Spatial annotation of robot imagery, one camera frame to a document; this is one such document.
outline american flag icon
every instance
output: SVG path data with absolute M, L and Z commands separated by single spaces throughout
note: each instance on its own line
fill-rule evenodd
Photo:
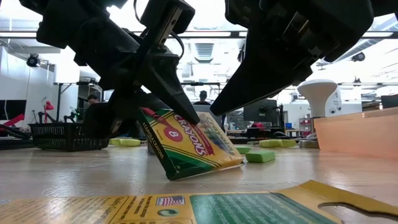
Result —
M 158 197 L 156 206 L 185 205 L 184 196 Z

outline number 8 label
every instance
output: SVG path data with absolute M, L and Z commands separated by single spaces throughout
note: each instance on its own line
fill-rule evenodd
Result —
M 164 134 L 166 135 L 167 138 L 175 142 L 180 142 L 182 141 L 183 138 L 180 131 L 178 131 L 173 127 L 166 127 L 164 129 Z

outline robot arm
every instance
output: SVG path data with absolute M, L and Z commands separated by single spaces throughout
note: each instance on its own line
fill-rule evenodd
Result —
M 104 90 L 114 90 L 105 105 L 86 113 L 85 134 L 105 138 L 134 123 L 140 106 L 162 105 L 189 122 L 199 122 L 177 78 L 178 55 L 164 47 L 170 34 L 185 32 L 195 10 L 184 0 L 150 0 L 140 22 L 142 37 L 118 27 L 106 7 L 127 0 L 20 0 L 43 15 L 37 40 L 76 52 Z M 272 97 L 305 80 L 319 58 L 333 61 L 367 31 L 374 16 L 397 12 L 396 0 L 225 0 L 226 18 L 248 28 L 244 59 L 211 106 L 225 114 Z M 153 95 L 146 95 L 141 86 Z

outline ceiling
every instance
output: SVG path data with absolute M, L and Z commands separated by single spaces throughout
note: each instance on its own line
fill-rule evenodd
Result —
M 137 2 L 137 12 L 142 14 L 148 0 Z M 196 9 L 194 20 L 190 24 L 190 31 L 244 31 L 245 28 L 229 23 L 224 18 L 224 0 L 187 0 Z M 133 31 L 142 31 L 142 26 L 136 21 L 132 6 L 132 0 L 128 1 L 122 9 L 116 7 L 108 8 L 111 19 L 121 27 Z M 18 0 L 2 0 L 0 7 L 0 30 L 36 30 L 41 16 L 22 7 Z M 398 30 L 398 22 L 393 15 L 375 18 L 369 30 Z M 38 43 L 36 40 L 13 40 L 23 47 L 48 47 Z M 237 56 L 242 39 L 183 39 L 185 54 L 182 57 L 177 70 L 181 82 L 221 82 L 225 83 L 234 71 L 239 67 Z M 178 42 L 169 39 L 166 41 L 172 52 L 181 53 Z M 313 75 L 308 79 L 327 78 L 336 82 L 352 82 L 355 77 L 362 82 L 398 82 L 398 40 L 360 40 L 346 55 L 339 58 L 335 63 L 312 66 Z M 363 62 L 353 62 L 351 57 L 363 52 L 366 59 Z M 40 54 L 46 60 L 61 60 L 62 55 Z M 96 74 L 89 67 L 81 68 L 81 76 L 95 77 Z M 198 98 L 202 90 L 208 91 L 211 99 L 217 97 L 216 86 L 186 86 L 185 91 L 191 99 Z M 288 88 L 281 94 L 288 95 L 294 88 Z M 365 93 L 375 90 L 361 90 Z M 398 93 L 396 88 L 384 87 L 383 92 Z

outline person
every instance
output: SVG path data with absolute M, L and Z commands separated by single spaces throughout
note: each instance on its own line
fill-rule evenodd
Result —
M 200 98 L 200 101 L 193 103 L 194 105 L 210 105 L 209 102 L 206 102 L 207 92 L 205 90 L 200 92 L 199 98 Z
M 88 103 L 90 105 L 92 105 L 93 103 L 99 103 L 100 102 L 98 97 L 96 95 L 94 95 L 94 94 L 91 94 L 90 96 L 88 96 L 87 100 L 88 100 Z

